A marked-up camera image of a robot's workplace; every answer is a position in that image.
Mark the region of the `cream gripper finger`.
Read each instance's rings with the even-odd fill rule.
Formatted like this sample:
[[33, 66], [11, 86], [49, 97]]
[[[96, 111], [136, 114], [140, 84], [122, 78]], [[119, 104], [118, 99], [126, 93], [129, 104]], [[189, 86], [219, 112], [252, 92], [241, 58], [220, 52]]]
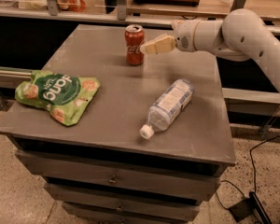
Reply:
[[140, 51], [143, 54], [159, 54], [171, 52], [175, 49], [175, 38], [159, 40], [156, 42], [148, 41], [140, 46]]
[[159, 40], [163, 40], [163, 39], [167, 39], [167, 38], [172, 38], [171, 35], [168, 35], [168, 34], [161, 34], [161, 35], [158, 35], [157, 37], [155, 37], [154, 39], [152, 39], [151, 41], [153, 42], [156, 42], [156, 41], [159, 41]]

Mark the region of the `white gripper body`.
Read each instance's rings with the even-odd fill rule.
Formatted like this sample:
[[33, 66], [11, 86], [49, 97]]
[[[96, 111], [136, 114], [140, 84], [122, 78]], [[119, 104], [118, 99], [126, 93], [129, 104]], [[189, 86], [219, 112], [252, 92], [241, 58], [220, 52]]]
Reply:
[[176, 47], [181, 51], [194, 52], [194, 36], [199, 20], [173, 21], [174, 38]]

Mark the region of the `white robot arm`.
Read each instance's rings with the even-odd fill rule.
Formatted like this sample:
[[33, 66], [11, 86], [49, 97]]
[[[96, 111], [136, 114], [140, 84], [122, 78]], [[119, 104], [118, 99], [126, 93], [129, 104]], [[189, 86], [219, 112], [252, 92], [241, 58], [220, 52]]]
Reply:
[[172, 28], [171, 35], [160, 35], [142, 44], [140, 51], [207, 51], [230, 61], [251, 59], [280, 94], [280, 41], [255, 12], [240, 8], [221, 21], [173, 21]]

